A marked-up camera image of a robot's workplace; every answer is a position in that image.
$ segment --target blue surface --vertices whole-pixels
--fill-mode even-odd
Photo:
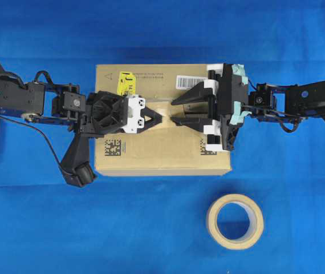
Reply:
[[[325,1],[0,0],[0,61],[94,90],[99,63],[243,63],[253,82],[325,80]],[[40,126],[62,157],[72,135]],[[223,177],[63,179],[42,137],[0,125],[0,273],[325,273],[325,122],[246,119]],[[251,197],[265,230],[221,248],[205,214]]]

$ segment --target yellow label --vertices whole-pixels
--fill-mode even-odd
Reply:
[[[136,77],[132,72],[121,71],[119,73],[117,94],[131,95],[136,93]]]

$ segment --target masking tape roll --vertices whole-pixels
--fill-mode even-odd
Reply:
[[[250,225],[246,233],[238,239],[227,239],[217,224],[217,216],[222,207],[233,203],[242,207],[249,216]],[[212,238],[228,249],[246,249],[254,245],[264,230],[263,215],[258,205],[249,197],[241,194],[228,194],[216,200],[208,209],[206,225]]]

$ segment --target wire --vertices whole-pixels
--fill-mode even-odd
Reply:
[[[253,85],[253,83],[251,82],[250,79],[249,79],[249,83],[250,83],[251,87],[252,87],[254,90],[258,91],[258,89]]]
[[[293,123],[293,128],[292,129],[289,129],[287,128],[285,125],[284,125],[284,122],[280,119],[277,119],[277,121],[279,122],[279,125],[281,126],[281,128],[286,132],[286,133],[292,133],[294,131],[297,130],[298,126],[299,126],[299,122],[298,121],[295,121]]]
[[[17,74],[15,74],[13,72],[8,72],[8,71],[0,72],[0,77],[3,77],[3,76],[16,79],[18,81],[19,86],[23,89],[26,89],[26,85],[24,84],[22,79]]]
[[[57,157],[56,152],[55,152],[54,148],[52,147],[52,144],[51,144],[50,140],[48,139],[48,137],[46,136],[46,134],[43,133],[42,130],[40,130],[40,129],[34,127],[34,126],[31,126],[31,125],[29,125],[29,124],[21,123],[21,122],[19,122],[19,121],[12,120],[12,119],[9,119],[9,118],[3,117],[3,116],[0,116],[0,119],[3,119],[3,120],[5,120],[5,121],[11,122],[11,123],[15,123],[15,124],[18,124],[18,125],[21,125],[21,126],[24,126],[24,127],[32,128],[33,130],[35,130],[35,131],[37,131],[38,133],[40,133],[40,134],[44,137],[46,143],[48,144],[48,147],[50,148],[50,150],[51,150],[51,152],[52,152],[52,154],[53,154],[53,156],[54,156],[54,158],[55,158],[55,160],[56,160],[56,162],[57,162],[59,168],[60,168],[63,172],[65,172],[67,175],[73,175],[72,173],[67,172],[67,171],[66,171],[66,170],[61,166],[61,163],[60,163],[60,161],[59,161],[59,158]]]
[[[40,70],[36,73],[36,76],[35,76],[35,79],[33,80],[33,82],[36,82],[38,83],[38,78],[41,76],[41,75],[44,75],[44,77],[46,78],[46,81],[47,83],[49,84],[54,84],[52,79],[51,79],[51,76],[50,74],[46,71],[46,70]]]
[[[285,115],[285,116],[288,116],[288,117],[302,118],[302,116],[300,116],[300,115],[288,114],[288,113],[285,113],[283,111],[271,110],[269,108],[256,107],[256,106],[248,106],[248,105],[244,105],[243,107],[254,108],[254,109],[257,109],[257,110],[267,110],[267,111],[271,111],[271,112],[274,112],[276,114],[282,114],[282,115]]]

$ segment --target cardboard box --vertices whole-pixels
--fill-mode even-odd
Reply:
[[[185,116],[189,111],[187,106],[170,105],[172,99],[189,89],[181,83],[177,89],[177,76],[205,77],[206,65],[98,65],[96,91],[117,92],[121,71],[135,75],[136,94],[146,98],[147,106],[163,119],[161,124],[141,134],[108,134],[97,139],[95,169],[99,173],[108,176],[223,175],[231,170],[229,152],[206,151],[204,134],[177,127],[170,120],[171,116]]]

